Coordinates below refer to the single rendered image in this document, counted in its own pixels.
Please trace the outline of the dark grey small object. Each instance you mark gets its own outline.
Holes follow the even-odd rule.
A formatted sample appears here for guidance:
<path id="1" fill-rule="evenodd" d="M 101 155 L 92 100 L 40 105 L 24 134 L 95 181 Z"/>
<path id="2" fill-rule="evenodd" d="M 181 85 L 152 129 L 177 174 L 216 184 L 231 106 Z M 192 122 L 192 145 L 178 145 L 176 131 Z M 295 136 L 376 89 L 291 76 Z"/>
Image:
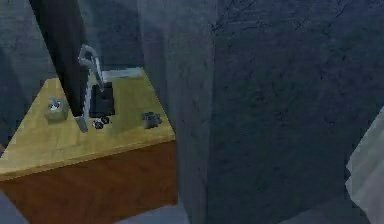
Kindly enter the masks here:
<path id="1" fill-rule="evenodd" d="M 145 129 L 151 129 L 158 127 L 162 123 L 162 119 L 159 113 L 145 112 L 141 115 L 143 120 L 143 127 Z"/>

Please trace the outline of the pale grey flat bar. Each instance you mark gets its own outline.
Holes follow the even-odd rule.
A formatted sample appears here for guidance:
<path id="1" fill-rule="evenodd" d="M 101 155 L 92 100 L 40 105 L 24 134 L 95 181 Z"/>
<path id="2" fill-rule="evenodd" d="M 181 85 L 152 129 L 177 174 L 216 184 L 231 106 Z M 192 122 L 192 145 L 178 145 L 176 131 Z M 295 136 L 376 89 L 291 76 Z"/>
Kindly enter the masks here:
<path id="1" fill-rule="evenodd" d="M 137 78 L 142 75 L 141 68 L 126 68 L 120 70 L 103 71 L 102 76 L 105 82 L 112 82 L 115 79 L 121 78 Z"/>

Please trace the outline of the black box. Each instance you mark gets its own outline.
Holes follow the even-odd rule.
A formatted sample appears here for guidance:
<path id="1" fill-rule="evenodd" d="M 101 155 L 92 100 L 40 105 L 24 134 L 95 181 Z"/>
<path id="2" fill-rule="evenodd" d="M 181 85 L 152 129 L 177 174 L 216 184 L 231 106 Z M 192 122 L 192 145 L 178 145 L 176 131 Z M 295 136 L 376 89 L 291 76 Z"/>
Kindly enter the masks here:
<path id="1" fill-rule="evenodd" d="M 98 85 L 92 86 L 89 116 L 100 118 L 115 114 L 113 85 L 107 82 L 101 91 Z"/>

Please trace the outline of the grey curved metal bar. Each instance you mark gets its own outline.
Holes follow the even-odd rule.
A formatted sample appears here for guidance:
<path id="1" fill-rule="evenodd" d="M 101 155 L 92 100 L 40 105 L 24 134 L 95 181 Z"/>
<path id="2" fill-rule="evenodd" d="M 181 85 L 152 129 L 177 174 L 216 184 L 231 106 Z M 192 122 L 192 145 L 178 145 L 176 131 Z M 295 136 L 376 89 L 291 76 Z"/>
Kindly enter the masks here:
<path id="1" fill-rule="evenodd" d="M 99 56 L 94 48 L 87 44 L 82 44 L 78 62 L 81 66 L 85 66 L 88 69 L 84 101 L 82 108 L 82 115 L 75 118 L 81 132 L 85 133 L 88 131 L 88 119 L 90 111 L 90 103 L 92 98 L 92 78 L 95 77 L 100 91 L 104 91 L 104 78 L 100 67 Z"/>

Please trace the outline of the brown cabinet with yellow top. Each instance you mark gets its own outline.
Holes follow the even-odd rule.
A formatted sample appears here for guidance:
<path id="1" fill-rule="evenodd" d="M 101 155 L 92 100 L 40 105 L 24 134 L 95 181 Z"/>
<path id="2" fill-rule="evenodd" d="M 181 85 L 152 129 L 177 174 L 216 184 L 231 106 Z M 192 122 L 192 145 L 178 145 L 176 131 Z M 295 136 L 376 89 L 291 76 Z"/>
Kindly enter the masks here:
<path id="1" fill-rule="evenodd" d="M 26 224 L 114 224 L 177 203 L 175 134 L 148 76 L 116 79 L 113 92 L 110 123 L 83 133 L 73 117 L 46 120 L 64 92 L 43 84 L 0 156 L 0 192 Z M 162 123 L 145 129 L 145 112 Z"/>

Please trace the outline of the grey green lump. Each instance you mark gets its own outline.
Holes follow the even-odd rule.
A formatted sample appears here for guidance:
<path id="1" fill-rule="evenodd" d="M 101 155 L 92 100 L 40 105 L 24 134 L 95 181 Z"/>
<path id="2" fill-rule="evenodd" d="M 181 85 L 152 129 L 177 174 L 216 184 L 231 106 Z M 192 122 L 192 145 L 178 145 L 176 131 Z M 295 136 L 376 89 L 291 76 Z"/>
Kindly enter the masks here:
<path id="1" fill-rule="evenodd" d="M 45 118 L 48 122 L 61 122 L 67 119 L 69 105 L 65 98 L 55 98 L 51 96 L 48 101 Z"/>

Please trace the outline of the black tapered post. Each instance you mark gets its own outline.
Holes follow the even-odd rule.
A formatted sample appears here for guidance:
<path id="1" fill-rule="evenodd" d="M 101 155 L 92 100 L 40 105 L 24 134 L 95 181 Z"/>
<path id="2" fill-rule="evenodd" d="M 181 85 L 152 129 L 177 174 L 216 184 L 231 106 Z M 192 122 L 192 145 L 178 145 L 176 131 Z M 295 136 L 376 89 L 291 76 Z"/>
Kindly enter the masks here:
<path id="1" fill-rule="evenodd" d="M 74 117 L 83 114 L 88 70 L 78 62 L 87 43 L 78 0 L 29 0 Z"/>

